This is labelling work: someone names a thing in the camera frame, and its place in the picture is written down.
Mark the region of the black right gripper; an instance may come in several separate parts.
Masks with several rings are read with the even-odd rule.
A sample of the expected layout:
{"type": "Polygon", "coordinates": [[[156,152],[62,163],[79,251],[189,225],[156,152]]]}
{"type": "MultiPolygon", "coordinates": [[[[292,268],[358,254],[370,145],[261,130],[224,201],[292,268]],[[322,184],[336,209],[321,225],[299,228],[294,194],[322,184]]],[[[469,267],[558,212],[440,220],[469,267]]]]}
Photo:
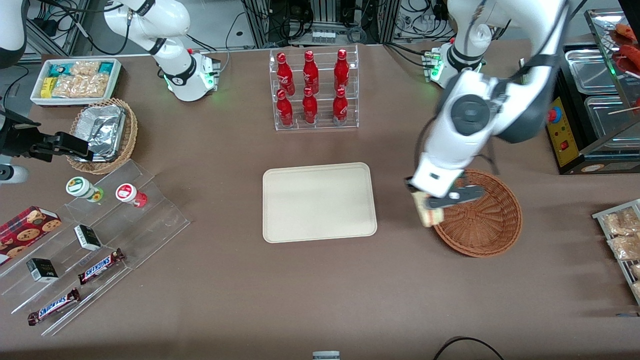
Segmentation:
{"type": "MultiPolygon", "coordinates": [[[[7,157],[34,158],[44,162],[53,160],[51,144],[47,142],[50,135],[41,133],[38,122],[31,121],[14,111],[0,112],[4,123],[0,132],[0,150],[7,157]]],[[[90,152],[86,140],[66,132],[55,133],[55,146],[58,150],[74,155],[76,162],[93,162],[94,153],[90,152]]]]}

